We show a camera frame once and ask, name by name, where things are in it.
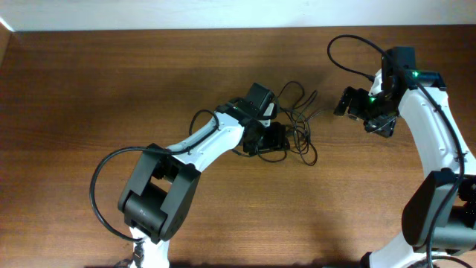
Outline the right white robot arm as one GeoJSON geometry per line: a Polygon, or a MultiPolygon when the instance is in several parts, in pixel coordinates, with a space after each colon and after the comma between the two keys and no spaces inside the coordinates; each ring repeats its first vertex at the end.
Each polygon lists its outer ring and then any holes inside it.
{"type": "Polygon", "coordinates": [[[408,125],[424,181],[402,212],[401,232],[360,267],[432,267],[475,250],[475,157],[448,105],[440,73],[416,67],[414,49],[382,52],[370,90],[348,87],[335,115],[361,119],[367,133],[393,135],[397,118],[408,125]]]}

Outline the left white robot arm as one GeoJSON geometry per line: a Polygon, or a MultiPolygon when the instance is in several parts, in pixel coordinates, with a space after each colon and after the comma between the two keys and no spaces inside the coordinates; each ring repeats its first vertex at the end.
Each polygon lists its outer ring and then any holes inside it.
{"type": "Polygon", "coordinates": [[[118,210],[134,238],[131,267],[168,267],[170,239],[190,209],[202,172],[238,146],[244,157],[287,149],[273,91],[254,83],[244,98],[212,111],[211,119],[185,140],[141,154],[118,200],[118,210]]]}

